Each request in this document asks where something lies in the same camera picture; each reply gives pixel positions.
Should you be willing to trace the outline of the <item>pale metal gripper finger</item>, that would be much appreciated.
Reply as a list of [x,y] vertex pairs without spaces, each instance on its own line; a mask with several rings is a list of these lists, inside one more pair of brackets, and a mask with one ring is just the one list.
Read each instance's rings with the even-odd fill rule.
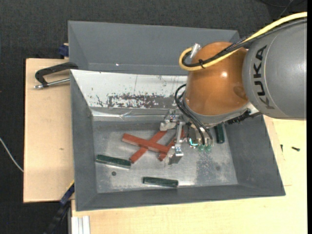
[[173,147],[168,152],[168,165],[178,164],[179,161],[183,158],[183,156],[184,156],[184,153],[180,146]]
[[160,131],[167,131],[175,128],[180,124],[180,111],[178,109],[170,109],[160,122]]

